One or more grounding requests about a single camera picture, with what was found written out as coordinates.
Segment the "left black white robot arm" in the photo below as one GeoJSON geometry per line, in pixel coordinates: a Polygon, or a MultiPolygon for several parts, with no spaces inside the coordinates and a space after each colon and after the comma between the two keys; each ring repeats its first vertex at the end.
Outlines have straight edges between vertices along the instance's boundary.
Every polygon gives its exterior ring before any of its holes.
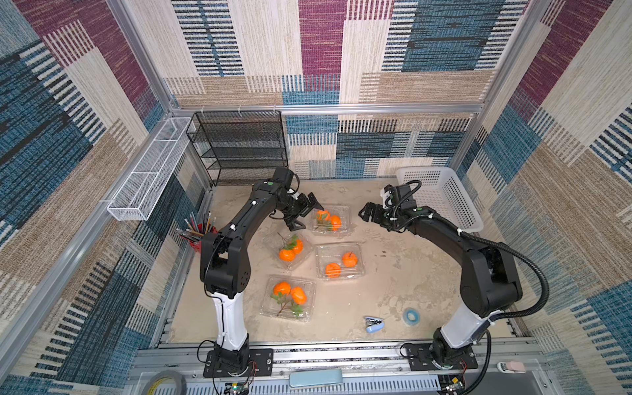
{"type": "Polygon", "coordinates": [[[200,240],[200,280],[213,300],[218,325],[217,340],[205,362],[206,378],[218,370],[242,375],[253,367],[244,319],[244,291],[252,274],[250,241],[274,212],[281,212],[288,230],[297,231],[305,228],[301,217],[323,208],[314,194],[300,194],[294,181],[300,178],[293,171],[276,168],[273,177],[253,184],[249,200],[227,225],[200,240]]]}

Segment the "white plastic perforated basket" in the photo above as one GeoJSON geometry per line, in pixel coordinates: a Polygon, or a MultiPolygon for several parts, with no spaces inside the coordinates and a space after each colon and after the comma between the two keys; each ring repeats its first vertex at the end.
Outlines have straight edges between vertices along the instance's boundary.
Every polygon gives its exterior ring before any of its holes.
{"type": "Polygon", "coordinates": [[[449,167],[418,166],[396,171],[400,184],[418,180],[421,187],[413,195],[419,207],[428,206],[465,232],[480,232],[484,223],[454,170],[449,167]]]}

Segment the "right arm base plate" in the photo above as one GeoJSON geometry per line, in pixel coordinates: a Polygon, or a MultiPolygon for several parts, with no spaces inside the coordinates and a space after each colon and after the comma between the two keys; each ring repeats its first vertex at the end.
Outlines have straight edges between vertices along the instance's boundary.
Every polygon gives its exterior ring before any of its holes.
{"type": "Polygon", "coordinates": [[[475,370],[479,367],[471,346],[453,349],[442,342],[406,342],[399,351],[412,371],[475,370]]]}

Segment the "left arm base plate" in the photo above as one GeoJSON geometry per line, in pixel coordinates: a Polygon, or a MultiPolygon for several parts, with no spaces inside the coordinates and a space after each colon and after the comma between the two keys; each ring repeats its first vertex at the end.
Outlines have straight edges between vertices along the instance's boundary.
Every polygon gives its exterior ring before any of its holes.
{"type": "Polygon", "coordinates": [[[203,377],[205,379],[218,378],[255,378],[272,375],[274,350],[272,348],[255,348],[247,352],[232,352],[215,347],[208,352],[204,364],[203,377]]]}

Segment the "clear clamshell container back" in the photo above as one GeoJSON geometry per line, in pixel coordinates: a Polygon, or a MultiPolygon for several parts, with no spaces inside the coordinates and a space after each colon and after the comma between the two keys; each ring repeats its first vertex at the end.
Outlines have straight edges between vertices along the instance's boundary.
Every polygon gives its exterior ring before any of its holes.
{"type": "Polygon", "coordinates": [[[343,237],[352,231],[350,207],[329,204],[314,209],[308,216],[307,229],[320,235],[343,237]]]}

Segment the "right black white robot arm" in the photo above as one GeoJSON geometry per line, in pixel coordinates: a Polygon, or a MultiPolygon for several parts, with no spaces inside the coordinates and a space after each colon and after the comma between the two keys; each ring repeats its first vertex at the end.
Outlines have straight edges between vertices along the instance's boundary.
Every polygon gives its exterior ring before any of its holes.
{"type": "Polygon", "coordinates": [[[475,340],[523,296],[514,257],[503,250],[505,244],[475,241],[431,207],[401,210],[368,202],[359,217],[388,231],[408,231],[428,240],[461,268],[461,304],[434,333],[431,355],[438,368],[450,368],[469,355],[475,340]]]}

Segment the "orange pair with leaves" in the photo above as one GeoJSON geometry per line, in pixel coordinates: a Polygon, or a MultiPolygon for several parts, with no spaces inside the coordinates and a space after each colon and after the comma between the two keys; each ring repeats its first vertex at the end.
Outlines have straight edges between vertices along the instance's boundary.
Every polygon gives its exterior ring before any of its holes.
{"type": "Polygon", "coordinates": [[[338,232],[342,230],[342,219],[326,210],[317,211],[314,228],[318,232],[338,232]]]}

